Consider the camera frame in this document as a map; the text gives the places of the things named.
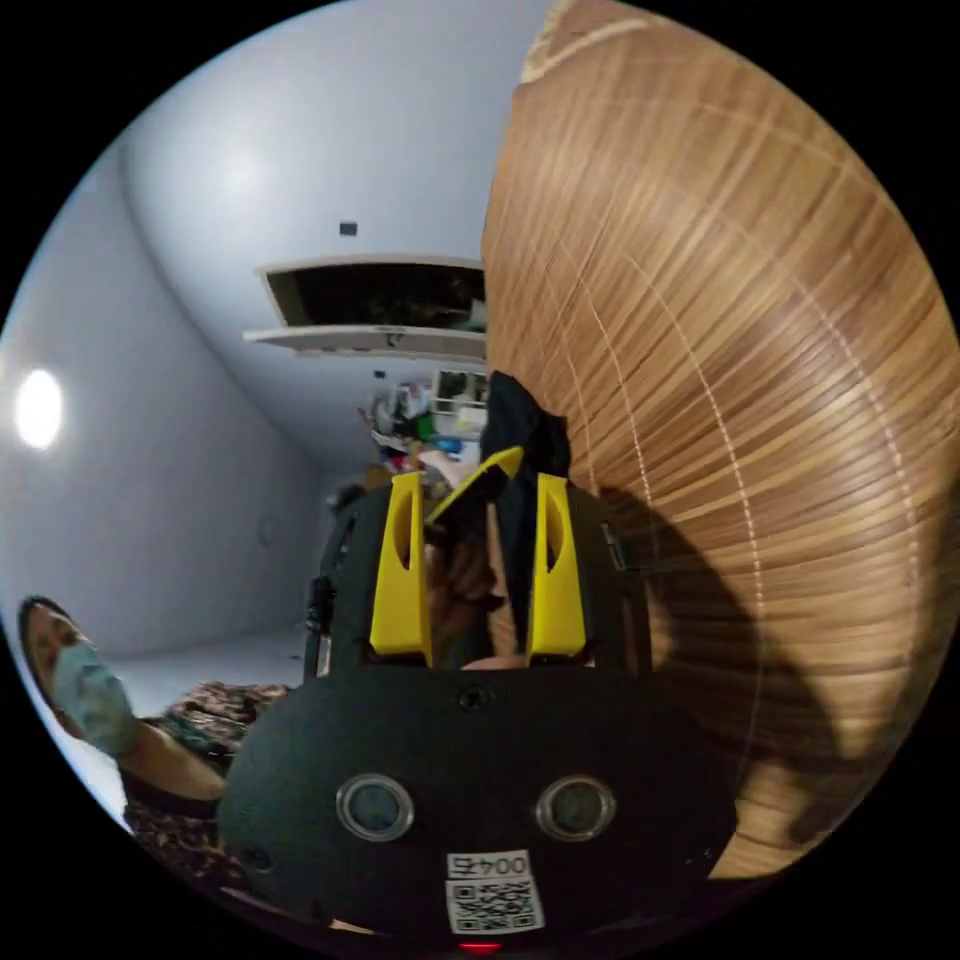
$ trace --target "leopard print clothing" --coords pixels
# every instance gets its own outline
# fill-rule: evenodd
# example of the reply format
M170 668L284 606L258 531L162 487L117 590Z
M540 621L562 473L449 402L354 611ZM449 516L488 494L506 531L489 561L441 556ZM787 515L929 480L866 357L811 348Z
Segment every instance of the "leopard print clothing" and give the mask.
M162 716L145 722L225 774L250 725L289 689L279 684L201 683ZM252 894L239 863L223 849L216 802L177 797L128 774L121 773L121 778L127 796L124 820L151 856L204 892Z

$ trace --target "woman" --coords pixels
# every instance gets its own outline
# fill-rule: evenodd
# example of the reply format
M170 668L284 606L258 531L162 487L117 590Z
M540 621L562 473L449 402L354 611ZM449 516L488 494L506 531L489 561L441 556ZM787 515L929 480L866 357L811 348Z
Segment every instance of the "woman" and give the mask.
M472 602L489 595L495 578L483 549L461 545L447 565L428 548L426 560L430 622L449 643L468 628L476 615ZM127 801L123 817L137 840L233 912L242 905L261 924L264 913L278 914L256 898L239 863L224 851L216 812L250 725L289 688L201 683L162 715L137 717L119 679L62 607L29 597L18 626L28 668L60 725L116 761ZM508 661L472 666L514 665ZM358 930L338 921L331 926Z

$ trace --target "red led light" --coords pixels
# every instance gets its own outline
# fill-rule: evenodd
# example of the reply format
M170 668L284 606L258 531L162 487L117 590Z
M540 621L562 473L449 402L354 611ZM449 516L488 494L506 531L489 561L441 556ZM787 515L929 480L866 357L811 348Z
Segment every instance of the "red led light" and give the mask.
M461 943L460 949L471 957L492 957L501 947L499 943Z

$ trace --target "ceiling hatch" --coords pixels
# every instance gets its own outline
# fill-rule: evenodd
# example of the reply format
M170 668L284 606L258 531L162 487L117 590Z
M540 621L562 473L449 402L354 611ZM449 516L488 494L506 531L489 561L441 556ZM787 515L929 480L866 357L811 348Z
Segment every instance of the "ceiling hatch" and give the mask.
M334 263L263 277L282 326L245 333L250 343L302 356L484 363L486 290L476 267Z

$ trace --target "ceiling light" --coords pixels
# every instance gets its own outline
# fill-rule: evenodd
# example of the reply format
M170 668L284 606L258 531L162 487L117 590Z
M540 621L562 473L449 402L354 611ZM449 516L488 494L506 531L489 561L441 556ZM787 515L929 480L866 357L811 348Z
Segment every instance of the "ceiling light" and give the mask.
M46 370L34 370L17 393L14 420L20 439L34 450L45 450L57 438L62 419L60 385Z

